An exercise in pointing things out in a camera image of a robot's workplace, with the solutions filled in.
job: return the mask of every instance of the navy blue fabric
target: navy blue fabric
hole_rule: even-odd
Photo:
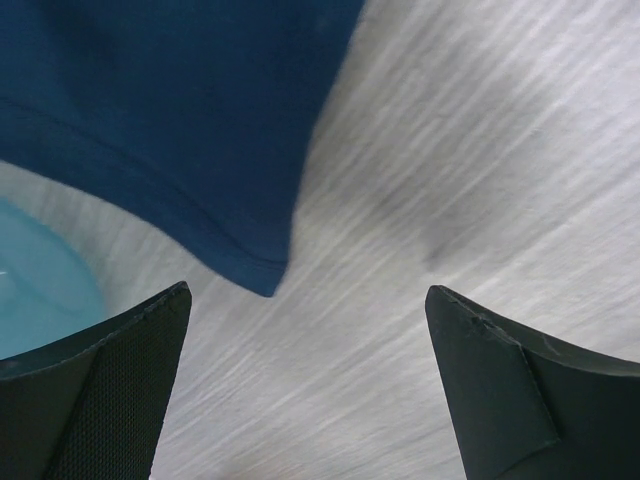
[[[0,2],[0,159],[270,296],[363,0]]]

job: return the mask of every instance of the dark blue towel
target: dark blue towel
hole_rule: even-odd
[[[273,295],[363,0],[0,1],[0,159]]]

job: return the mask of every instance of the gray wooden surface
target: gray wooden surface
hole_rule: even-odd
[[[191,285],[156,480],[462,479],[429,285],[640,361],[640,3],[371,1],[272,300],[85,194],[6,164],[0,189],[112,312]]]

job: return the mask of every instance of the light blue bowl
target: light blue bowl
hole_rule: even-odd
[[[0,360],[105,319],[86,263],[49,228],[0,199]]]

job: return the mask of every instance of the table surface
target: table surface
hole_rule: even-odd
[[[274,299],[6,164],[110,310],[195,296],[156,480],[463,479],[432,284],[640,361],[640,3],[371,1],[318,125]]]

